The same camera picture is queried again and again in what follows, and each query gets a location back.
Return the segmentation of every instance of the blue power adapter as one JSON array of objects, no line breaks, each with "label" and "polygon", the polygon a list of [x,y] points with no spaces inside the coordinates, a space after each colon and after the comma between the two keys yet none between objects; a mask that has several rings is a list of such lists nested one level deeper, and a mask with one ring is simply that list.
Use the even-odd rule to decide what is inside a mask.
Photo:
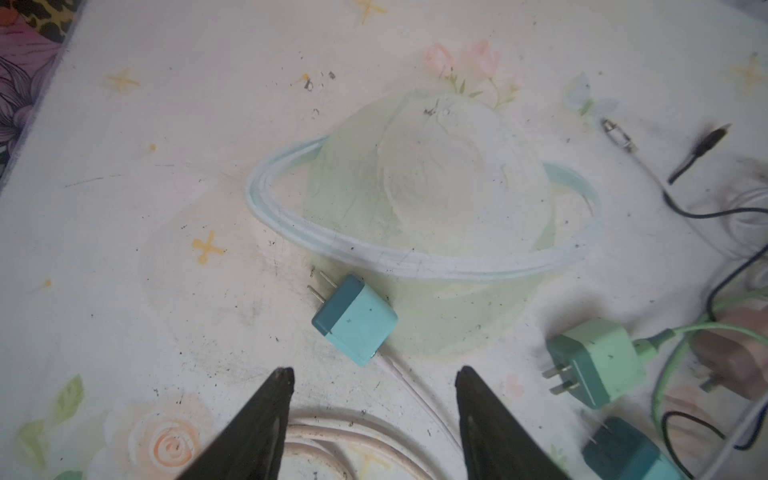
[{"label": "blue power adapter", "polygon": [[364,366],[395,329],[397,314],[360,277],[350,273],[337,286],[324,272],[319,273],[335,290],[326,300],[307,285],[323,302],[312,324],[337,349]]},{"label": "blue power adapter", "polygon": [[643,432],[610,417],[581,451],[603,480],[681,480],[667,456]]}]

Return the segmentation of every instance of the power adapter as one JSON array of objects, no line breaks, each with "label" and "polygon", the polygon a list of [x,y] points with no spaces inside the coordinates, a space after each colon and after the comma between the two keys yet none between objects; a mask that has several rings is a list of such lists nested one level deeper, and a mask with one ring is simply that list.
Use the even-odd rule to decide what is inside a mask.
[{"label": "power adapter", "polygon": [[[718,323],[741,326],[768,335],[768,312],[737,308]],[[730,330],[699,332],[690,341],[699,360],[713,374],[701,388],[725,386],[745,399],[757,400],[768,390],[768,346]]]},{"label": "power adapter", "polygon": [[337,349],[365,366],[395,329],[397,314],[360,277],[350,273],[337,286],[324,272],[319,273],[334,291],[326,300],[307,285],[323,302],[312,324]]},{"label": "power adapter", "polygon": [[667,456],[640,430],[610,417],[581,451],[602,480],[681,480]]},{"label": "power adapter", "polygon": [[555,395],[569,392],[591,409],[613,402],[645,380],[643,363],[655,356],[648,340],[632,343],[623,326],[605,319],[591,319],[547,341],[554,368],[563,383],[550,389]]}]

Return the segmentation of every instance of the blue butterfly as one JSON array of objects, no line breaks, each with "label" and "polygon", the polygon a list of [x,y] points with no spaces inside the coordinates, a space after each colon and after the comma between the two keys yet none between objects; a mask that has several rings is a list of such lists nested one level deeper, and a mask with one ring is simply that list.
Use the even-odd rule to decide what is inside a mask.
[{"label": "blue butterfly", "polygon": [[589,78],[584,72],[571,80],[565,91],[564,101],[569,110],[577,112],[595,128],[601,128],[603,120],[611,116],[619,106],[619,100],[615,98],[594,100]]}]

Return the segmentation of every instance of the white table surface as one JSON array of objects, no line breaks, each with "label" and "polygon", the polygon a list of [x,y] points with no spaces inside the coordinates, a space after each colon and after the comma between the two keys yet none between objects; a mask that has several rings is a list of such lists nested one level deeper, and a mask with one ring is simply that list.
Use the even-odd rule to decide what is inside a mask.
[{"label": "white table surface", "polygon": [[[464,478],[462,460],[393,380],[373,365],[357,367],[310,325],[318,307],[305,290],[312,257],[252,217],[243,186],[270,153],[328,134],[423,78],[421,52],[433,42],[459,51],[489,38],[502,52],[502,76],[522,78],[503,114],[524,125],[542,160],[596,187],[604,235],[586,260],[549,274],[506,331],[468,352],[400,359],[452,422],[455,373],[474,366],[545,451],[561,450],[572,477],[596,478],[579,450],[599,425],[575,399],[548,392],[544,338],[596,315],[636,336],[690,322],[724,266],[605,136],[571,136],[561,119],[564,86],[584,71],[596,98],[618,99],[615,119],[659,175],[681,162],[705,125],[733,123],[676,185],[690,206],[765,165],[768,84],[745,89],[734,68],[753,52],[768,58],[768,25],[714,0],[378,3],[389,12],[373,12],[364,25],[352,0],[86,4],[0,193],[1,477],[84,471],[116,402],[178,405],[187,396],[210,412],[215,432],[272,369],[292,366],[292,412],[387,425],[439,465],[441,478]],[[124,68],[141,85],[118,92],[106,76]],[[210,230],[226,253],[200,265],[191,242]],[[649,392],[662,363],[648,366],[643,387],[588,415],[619,413],[652,433]],[[691,372],[675,377],[673,395],[728,428],[746,402],[698,393]],[[16,432],[50,418],[77,374],[82,404],[48,433],[45,469],[33,468]],[[695,444],[692,468],[717,447]],[[365,478],[404,475],[350,458],[367,465]],[[764,462],[732,462],[731,478],[757,478],[749,471],[765,472]],[[312,478],[312,468],[286,468]]]}]

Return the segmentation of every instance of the pink tulip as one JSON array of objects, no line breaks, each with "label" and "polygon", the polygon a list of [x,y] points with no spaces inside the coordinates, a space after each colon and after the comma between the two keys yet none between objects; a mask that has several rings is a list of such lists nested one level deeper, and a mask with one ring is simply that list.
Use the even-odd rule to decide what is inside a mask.
[{"label": "pink tulip", "polygon": [[493,77],[502,59],[500,51],[491,51],[491,42],[483,39],[469,49],[469,61],[472,66],[485,78]]},{"label": "pink tulip", "polygon": [[450,75],[453,69],[453,55],[439,43],[424,50],[424,63],[427,68],[439,75]]}]

